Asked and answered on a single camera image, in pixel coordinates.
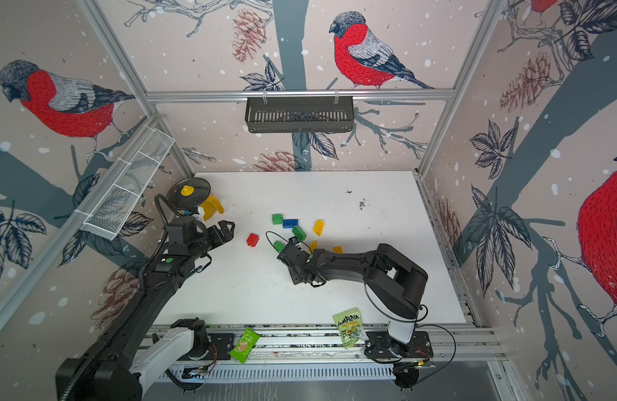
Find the red square lego brick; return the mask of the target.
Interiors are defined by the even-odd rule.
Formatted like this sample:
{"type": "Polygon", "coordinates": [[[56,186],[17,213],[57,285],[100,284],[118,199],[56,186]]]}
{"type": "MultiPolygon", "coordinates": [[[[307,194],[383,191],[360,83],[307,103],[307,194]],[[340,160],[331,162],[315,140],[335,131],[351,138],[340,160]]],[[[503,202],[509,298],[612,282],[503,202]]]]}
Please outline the red square lego brick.
{"type": "Polygon", "coordinates": [[[251,233],[247,238],[247,245],[249,247],[256,247],[256,245],[258,245],[259,240],[260,240],[260,236],[258,234],[251,233]]]}

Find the green long lego brick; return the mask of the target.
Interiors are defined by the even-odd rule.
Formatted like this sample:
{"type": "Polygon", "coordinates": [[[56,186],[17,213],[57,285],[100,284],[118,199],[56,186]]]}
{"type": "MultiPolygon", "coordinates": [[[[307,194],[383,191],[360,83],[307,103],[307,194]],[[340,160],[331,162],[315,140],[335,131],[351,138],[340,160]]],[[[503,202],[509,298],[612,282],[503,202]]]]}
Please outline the green long lego brick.
{"type": "Polygon", "coordinates": [[[293,227],[293,235],[300,242],[303,242],[306,239],[306,237],[307,237],[307,234],[305,233],[305,231],[300,226],[293,227]]]}
{"type": "Polygon", "coordinates": [[[281,253],[286,245],[283,242],[276,241],[273,243],[274,248],[278,253],[281,253]]]}

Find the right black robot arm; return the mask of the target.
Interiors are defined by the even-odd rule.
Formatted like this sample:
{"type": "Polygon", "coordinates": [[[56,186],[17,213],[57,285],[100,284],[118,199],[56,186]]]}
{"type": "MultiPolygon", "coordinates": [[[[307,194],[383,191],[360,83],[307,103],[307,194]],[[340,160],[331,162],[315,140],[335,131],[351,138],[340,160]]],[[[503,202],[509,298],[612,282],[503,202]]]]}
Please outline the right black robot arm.
{"type": "Polygon", "coordinates": [[[374,251],[337,253],[316,248],[305,252],[296,240],[273,242],[278,260],[295,285],[321,287],[340,280],[359,282],[367,299],[390,320],[386,332],[362,328],[361,314],[348,312],[334,321],[343,342],[364,340],[364,355],[378,364],[397,364],[410,359],[432,359],[432,348],[423,334],[415,332],[420,313],[428,308],[421,301],[429,276],[425,270],[388,244],[374,251]]]}

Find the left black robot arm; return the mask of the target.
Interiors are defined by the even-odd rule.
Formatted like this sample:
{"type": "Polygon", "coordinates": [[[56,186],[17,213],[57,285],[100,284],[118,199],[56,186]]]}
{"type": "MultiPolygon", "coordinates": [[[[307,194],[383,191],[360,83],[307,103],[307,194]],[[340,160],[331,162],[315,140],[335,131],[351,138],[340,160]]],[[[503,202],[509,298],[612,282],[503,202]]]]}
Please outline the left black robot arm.
{"type": "Polygon", "coordinates": [[[145,352],[139,347],[167,302],[211,250],[231,242],[234,222],[205,227],[194,217],[165,226],[166,239],[139,274],[139,289],[106,332],[80,358],[66,359],[55,374],[59,400],[140,400],[178,359],[217,358],[206,324],[183,318],[145,352]]]}

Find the blue lego brick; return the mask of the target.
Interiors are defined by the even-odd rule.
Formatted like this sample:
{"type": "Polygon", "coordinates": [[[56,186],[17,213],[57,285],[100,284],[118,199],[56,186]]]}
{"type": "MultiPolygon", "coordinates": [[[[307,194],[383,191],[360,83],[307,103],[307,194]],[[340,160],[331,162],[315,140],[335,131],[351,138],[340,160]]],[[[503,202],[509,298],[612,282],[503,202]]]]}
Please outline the blue lego brick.
{"type": "Polygon", "coordinates": [[[283,219],[283,228],[284,229],[293,229],[298,225],[298,219],[283,219]]]}

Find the yellow curved lego upper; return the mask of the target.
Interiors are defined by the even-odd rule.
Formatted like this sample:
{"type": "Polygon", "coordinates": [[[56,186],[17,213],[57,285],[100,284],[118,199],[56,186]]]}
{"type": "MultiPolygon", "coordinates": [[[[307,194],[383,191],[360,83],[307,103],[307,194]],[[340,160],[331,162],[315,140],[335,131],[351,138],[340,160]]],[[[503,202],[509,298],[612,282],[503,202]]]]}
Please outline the yellow curved lego upper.
{"type": "Polygon", "coordinates": [[[324,221],[323,221],[323,220],[317,220],[317,221],[315,222],[314,227],[313,227],[313,232],[314,232],[317,236],[321,237],[321,235],[323,235],[323,230],[324,230],[324,227],[325,227],[325,223],[324,223],[324,221]]]}

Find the yellow pot with black lid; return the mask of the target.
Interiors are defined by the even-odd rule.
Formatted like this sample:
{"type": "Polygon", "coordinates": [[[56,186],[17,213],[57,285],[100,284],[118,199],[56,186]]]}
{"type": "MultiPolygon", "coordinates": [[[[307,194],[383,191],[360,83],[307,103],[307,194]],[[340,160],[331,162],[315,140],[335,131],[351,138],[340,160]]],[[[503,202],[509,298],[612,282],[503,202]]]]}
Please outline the yellow pot with black lid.
{"type": "Polygon", "coordinates": [[[166,199],[184,215],[200,215],[206,222],[215,214],[224,214],[221,202],[211,193],[211,184],[200,177],[179,181],[168,190],[166,199]]]}

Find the large green snack bag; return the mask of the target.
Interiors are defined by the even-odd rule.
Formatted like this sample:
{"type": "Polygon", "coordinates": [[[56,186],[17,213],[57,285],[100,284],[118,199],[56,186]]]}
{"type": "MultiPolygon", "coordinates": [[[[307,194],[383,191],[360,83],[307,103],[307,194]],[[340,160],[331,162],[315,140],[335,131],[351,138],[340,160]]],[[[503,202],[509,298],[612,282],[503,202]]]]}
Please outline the large green snack bag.
{"type": "Polygon", "coordinates": [[[361,312],[357,307],[333,315],[343,347],[351,349],[358,341],[366,340],[361,312]]]}

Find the small green snack packet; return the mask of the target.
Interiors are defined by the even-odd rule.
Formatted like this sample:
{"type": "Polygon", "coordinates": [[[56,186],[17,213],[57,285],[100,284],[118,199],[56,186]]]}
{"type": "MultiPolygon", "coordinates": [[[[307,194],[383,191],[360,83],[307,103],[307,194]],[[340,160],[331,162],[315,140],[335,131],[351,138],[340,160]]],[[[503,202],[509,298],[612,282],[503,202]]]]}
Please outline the small green snack packet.
{"type": "Polygon", "coordinates": [[[250,352],[253,350],[260,338],[261,336],[257,332],[247,327],[244,334],[230,352],[230,356],[240,364],[245,364],[250,352]]]}

